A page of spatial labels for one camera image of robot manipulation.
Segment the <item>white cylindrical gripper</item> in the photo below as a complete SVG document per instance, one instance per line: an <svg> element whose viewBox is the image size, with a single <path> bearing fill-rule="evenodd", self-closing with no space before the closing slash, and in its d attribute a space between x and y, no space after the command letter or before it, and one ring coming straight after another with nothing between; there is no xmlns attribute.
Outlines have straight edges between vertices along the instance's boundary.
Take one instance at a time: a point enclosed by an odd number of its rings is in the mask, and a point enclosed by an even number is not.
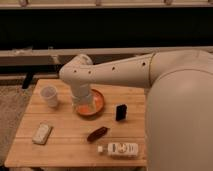
<svg viewBox="0 0 213 171"><path fill-rule="evenodd" d="M89 84L73 84L70 88L75 111L78 114L95 114L96 106L91 86Z"/></svg>

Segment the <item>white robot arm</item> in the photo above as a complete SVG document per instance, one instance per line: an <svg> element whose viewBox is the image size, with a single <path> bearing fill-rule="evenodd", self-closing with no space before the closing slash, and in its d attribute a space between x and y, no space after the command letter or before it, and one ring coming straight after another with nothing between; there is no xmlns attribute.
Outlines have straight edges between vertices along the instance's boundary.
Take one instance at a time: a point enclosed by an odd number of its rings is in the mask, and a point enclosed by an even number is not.
<svg viewBox="0 0 213 171"><path fill-rule="evenodd" d="M213 171L213 53L157 52L98 65L80 54L59 77L80 103L91 99L93 83L147 89L147 170Z"/></svg>

